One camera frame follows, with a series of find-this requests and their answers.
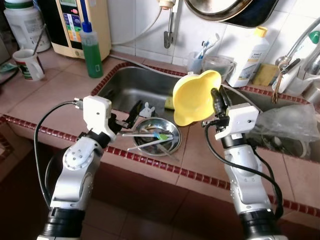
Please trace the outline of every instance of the white plastic container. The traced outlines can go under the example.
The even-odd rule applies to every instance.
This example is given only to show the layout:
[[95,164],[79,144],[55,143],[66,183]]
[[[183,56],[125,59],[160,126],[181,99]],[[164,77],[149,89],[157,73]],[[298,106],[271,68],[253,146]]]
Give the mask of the white plastic container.
[[269,49],[269,43],[265,39],[268,29],[258,26],[253,36],[244,39],[238,46],[238,51],[234,57],[236,63],[235,71],[227,79],[233,88],[246,86],[251,75],[260,63],[261,57]]
[[[6,0],[4,4],[4,15],[19,47],[34,49],[44,25],[39,10],[34,7],[32,0]],[[51,43],[44,32],[37,52],[45,51],[50,46]]]
[[[320,35],[319,31],[313,31],[302,42],[301,46],[295,52],[290,62],[292,63],[296,59],[301,59],[301,60],[293,69],[291,69],[288,73],[283,75],[279,85],[278,93],[282,94],[284,91],[286,91],[287,94],[298,96],[304,91],[304,89],[302,90],[302,88],[304,86],[306,87],[308,86],[308,83],[304,82],[305,80],[303,80],[304,74],[305,74],[304,68],[307,63],[307,60],[309,59],[309,57],[312,55],[313,51],[317,47],[317,44],[319,42],[319,35]],[[272,89],[275,90],[276,86],[277,86],[277,81],[275,81],[272,84]]]

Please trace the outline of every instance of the yellow sponge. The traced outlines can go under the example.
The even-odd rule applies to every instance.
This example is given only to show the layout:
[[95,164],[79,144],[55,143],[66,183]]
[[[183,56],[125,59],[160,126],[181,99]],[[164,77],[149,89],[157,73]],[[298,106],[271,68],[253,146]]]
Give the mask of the yellow sponge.
[[168,97],[166,98],[165,104],[164,104],[164,108],[165,108],[165,109],[175,110],[174,101],[173,101],[172,96],[168,96]]

